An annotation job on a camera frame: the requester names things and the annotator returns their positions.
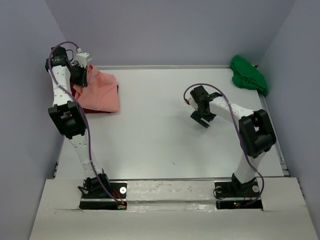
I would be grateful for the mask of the pink t-shirt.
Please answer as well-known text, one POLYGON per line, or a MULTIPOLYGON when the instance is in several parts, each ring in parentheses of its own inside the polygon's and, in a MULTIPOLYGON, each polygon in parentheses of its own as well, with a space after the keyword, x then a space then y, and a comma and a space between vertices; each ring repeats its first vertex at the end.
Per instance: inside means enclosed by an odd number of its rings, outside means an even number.
POLYGON ((72 95, 86 114, 110 114, 120 110, 119 85, 113 74, 104 73, 90 64, 86 79, 86 87, 73 85, 71 88, 72 95))

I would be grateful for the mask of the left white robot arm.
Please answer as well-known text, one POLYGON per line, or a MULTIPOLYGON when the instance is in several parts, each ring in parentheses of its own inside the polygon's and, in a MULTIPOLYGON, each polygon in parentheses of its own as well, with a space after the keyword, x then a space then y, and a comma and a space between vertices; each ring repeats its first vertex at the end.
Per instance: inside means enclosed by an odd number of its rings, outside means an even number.
POLYGON ((53 104, 48 114, 59 133, 73 146, 84 170, 84 183, 79 187, 83 195, 101 198, 111 196, 111 184, 104 169, 96 161, 91 145, 91 133, 83 108, 72 95, 71 87, 87 87, 90 56, 77 48, 75 60, 70 61, 61 45, 51 48, 45 62, 53 87, 53 104))

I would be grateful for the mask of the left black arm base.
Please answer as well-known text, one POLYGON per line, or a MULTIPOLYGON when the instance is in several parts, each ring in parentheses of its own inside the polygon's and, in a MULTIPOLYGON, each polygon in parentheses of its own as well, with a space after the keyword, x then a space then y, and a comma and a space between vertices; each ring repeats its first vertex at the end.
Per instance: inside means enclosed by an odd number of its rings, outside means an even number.
POLYGON ((79 186, 81 198, 79 208, 81 210, 108 210, 125 211, 127 209, 127 185, 126 181, 111 181, 110 196, 98 184, 98 190, 88 191, 84 186, 79 186))

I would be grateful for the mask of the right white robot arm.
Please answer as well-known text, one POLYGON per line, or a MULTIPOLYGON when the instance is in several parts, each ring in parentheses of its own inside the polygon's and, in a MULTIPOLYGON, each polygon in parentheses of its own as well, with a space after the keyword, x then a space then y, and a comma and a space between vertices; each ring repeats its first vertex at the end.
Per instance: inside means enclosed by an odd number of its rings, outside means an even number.
POLYGON ((216 198, 241 198, 249 194, 259 198, 258 167, 277 142, 269 114, 263 109, 251 110, 232 103, 219 89, 208 93, 199 83, 193 85, 185 102, 194 109, 191 118, 197 123, 208 128, 209 122, 221 117, 234 125, 239 139, 243 152, 241 160, 230 181, 215 183, 216 198))

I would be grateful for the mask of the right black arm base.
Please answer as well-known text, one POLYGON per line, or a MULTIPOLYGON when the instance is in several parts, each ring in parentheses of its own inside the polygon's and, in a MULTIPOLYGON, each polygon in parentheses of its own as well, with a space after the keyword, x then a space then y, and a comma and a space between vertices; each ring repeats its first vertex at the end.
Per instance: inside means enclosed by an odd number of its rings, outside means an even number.
POLYGON ((245 186, 244 189, 232 189, 231 181, 219 181, 214 184, 212 193, 216 199, 217 210, 263 209, 257 181, 245 186))

